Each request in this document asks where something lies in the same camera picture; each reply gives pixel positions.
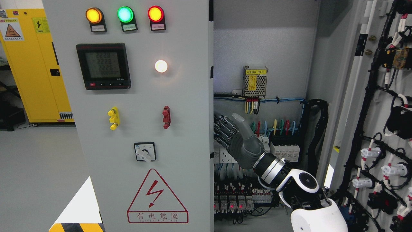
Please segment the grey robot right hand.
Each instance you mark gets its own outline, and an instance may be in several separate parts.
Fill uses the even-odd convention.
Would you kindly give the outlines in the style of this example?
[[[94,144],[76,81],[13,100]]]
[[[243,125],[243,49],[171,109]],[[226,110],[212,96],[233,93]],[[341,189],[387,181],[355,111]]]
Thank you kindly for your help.
[[[262,142],[254,135],[247,120],[237,113],[227,117],[214,111],[213,137],[246,170],[254,168],[265,152]]]

